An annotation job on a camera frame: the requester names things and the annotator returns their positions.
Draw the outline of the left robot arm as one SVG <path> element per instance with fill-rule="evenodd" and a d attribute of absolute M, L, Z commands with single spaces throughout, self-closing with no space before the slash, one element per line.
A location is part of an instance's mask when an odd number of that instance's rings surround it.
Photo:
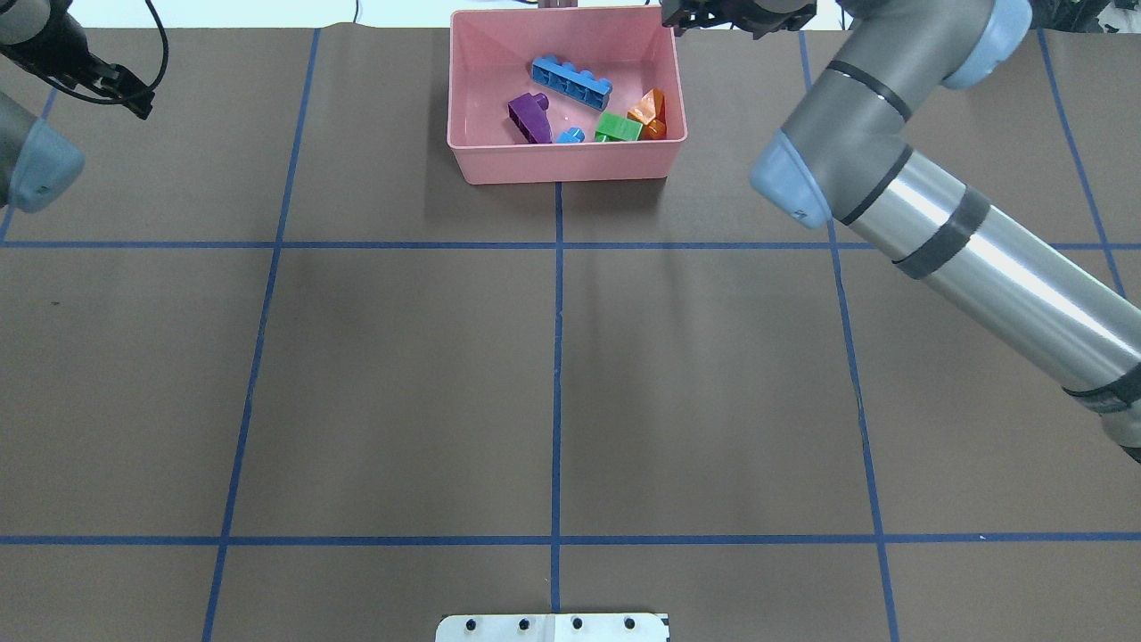
<path fill-rule="evenodd" d="M 123 106 L 135 117 L 147 120 L 168 68 L 168 36 L 154 5 L 146 5 L 160 36 L 160 66 L 148 84 L 126 65 L 91 52 L 84 29 L 70 13 L 70 1 L 5 1 L 1 52 L 17 70 L 60 94 L 88 104 Z M 25 109 L 8 94 L 1 96 L 5 206 L 37 214 L 73 186 L 84 164 L 84 154 L 57 133 L 44 115 Z"/>

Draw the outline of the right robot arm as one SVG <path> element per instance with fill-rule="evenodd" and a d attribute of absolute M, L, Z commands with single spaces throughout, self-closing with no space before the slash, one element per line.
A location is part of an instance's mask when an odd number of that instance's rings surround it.
<path fill-rule="evenodd" d="M 836 222 L 957 304 L 1138 460 L 1136 306 L 914 149 L 941 86 L 977 86 L 1031 26 L 1028 1 L 843 1 L 853 29 L 750 172 L 810 230 Z"/>

